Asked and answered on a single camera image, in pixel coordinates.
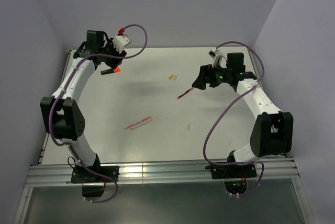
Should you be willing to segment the dark red pen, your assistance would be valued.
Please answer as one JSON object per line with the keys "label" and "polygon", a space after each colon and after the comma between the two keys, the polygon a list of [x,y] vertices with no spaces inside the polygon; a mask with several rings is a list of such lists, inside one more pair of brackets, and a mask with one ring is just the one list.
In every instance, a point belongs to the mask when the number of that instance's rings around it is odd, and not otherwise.
{"label": "dark red pen", "polygon": [[179,95],[176,99],[180,99],[182,97],[184,97],[185,95],[187,95],[189,92],[191,92],[194,88],[191,87],[188,90],[186,90],[183,94]]}

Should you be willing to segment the black orange highlighter pen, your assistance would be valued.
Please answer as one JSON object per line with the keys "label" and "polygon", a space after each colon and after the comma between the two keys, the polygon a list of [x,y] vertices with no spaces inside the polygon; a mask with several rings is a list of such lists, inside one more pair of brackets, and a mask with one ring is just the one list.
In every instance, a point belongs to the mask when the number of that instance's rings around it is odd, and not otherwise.
{"label": "black orange highlighter pen", "polygon": [[118,72],[120,72],[120,68],[103,70],[100,73],[101,75],[107,75],[107,74],[118,73]]}

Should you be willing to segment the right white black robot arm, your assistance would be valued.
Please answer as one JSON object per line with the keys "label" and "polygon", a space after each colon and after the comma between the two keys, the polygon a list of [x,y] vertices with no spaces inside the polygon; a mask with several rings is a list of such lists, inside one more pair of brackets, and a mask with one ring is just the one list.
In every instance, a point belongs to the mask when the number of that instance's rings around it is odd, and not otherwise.
{"label": "right white black robot arm", "polygon": [[219,50],[210,50],[213,64],[202,65],[193,88],[205,90],[220,84],[229,84],[244,99],[255,118],[250,141],[243,148],[232,151],[227,158],[227,172],[239,176],[246,164],[269,155],[281,155],[291,151],[293,138],[293,115],[279,109],[259,85],[259,79],[246,71],[244,54],[233,52],[223,55]]}

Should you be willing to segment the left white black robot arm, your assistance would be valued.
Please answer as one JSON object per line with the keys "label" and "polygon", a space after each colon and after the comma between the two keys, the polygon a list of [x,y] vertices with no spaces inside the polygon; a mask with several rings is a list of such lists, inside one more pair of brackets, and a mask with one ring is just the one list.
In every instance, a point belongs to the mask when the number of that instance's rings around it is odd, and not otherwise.
{"label": "left white black robot arm", "polygon": [[77,174],[90,182],[101,178],[98,155],[91,149],[85,135],[85,119],[78,106],[80,95],[89,78],[101,63],[112,69],[126,56],[124,48],[131,40],[120,29],[109,38],[103,31],[89,30],[86,40],[73,55],[72,65],[60,87],[50,97],[43,97],[40,108],[46,132],[57,146],[67,146],[74,157]]}

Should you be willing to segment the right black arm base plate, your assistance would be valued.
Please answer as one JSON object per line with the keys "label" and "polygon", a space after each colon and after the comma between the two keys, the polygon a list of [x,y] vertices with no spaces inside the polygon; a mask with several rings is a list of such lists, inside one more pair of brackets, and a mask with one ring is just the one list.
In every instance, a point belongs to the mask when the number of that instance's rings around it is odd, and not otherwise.
{"label": "right black arm base plate", "polygon": [[208,165],[206,170],[210,170],[212,179],[233,179],[233,178],[254,178],[257,176],[255,165]]}

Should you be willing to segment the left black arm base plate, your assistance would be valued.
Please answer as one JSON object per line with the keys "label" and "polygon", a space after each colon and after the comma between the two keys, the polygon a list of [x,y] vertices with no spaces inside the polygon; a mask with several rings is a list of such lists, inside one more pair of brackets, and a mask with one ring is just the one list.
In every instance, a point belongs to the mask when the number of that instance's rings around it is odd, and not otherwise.
{"label": "left black arm base plate", "polygon": [[[97,173],[102,174],[103,176],[107,176],[112,178],[115,182],[118,181],[119,175],[119,166],[109,165],[109,166],[101,166]],[[110,182],[110,180],[92,174],[88,172],[81,166],[75,166],[72,171],[71,183],[72,184],[82,184],[82,183],[102,183],[102,182]]]}

